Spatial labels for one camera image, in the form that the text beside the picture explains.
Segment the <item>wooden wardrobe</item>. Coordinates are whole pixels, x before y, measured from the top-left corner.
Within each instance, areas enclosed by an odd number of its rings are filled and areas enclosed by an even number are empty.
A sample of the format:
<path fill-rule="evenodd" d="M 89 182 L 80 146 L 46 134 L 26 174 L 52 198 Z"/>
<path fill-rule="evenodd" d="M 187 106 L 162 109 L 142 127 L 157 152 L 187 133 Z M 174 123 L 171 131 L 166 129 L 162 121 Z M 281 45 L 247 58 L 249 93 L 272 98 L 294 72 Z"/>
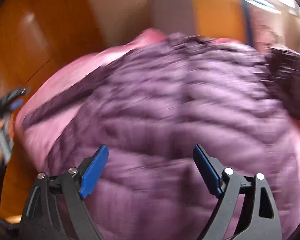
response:
<path fill-rule="evenodd" d="M 104 50 L 89 0 L 4 0 L 0 7 L 0 92 L 31 93 L 64 65 Z"/>

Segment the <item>grey yellow blue headboard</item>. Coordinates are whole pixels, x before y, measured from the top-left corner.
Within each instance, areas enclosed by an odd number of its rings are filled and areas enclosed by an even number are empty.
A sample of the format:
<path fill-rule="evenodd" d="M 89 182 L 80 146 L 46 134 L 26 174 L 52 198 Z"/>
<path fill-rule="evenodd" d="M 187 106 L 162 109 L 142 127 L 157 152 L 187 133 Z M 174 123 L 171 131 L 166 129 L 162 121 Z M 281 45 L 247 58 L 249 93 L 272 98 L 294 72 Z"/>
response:
<path fill-rule="evenodd" d="M 226 38 L 254 47 L 249 3 L 279 10 L 265 0 L 150 0 L 152 26 L 167 35 Z"/>

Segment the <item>white deer print pillow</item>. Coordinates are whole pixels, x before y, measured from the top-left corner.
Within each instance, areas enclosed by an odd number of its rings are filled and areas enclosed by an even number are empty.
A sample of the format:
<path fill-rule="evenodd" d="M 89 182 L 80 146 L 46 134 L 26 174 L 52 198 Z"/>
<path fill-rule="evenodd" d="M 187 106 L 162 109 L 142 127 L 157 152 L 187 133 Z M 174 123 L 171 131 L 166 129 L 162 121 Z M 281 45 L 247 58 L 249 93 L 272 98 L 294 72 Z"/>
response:
<path fill-rule="evenodd" d="M 299 18 L 289 12 L 248 4 L 254 47 L 266 53 L 269 47 L 287 47 L 294 51 L 300 49 Z"/>

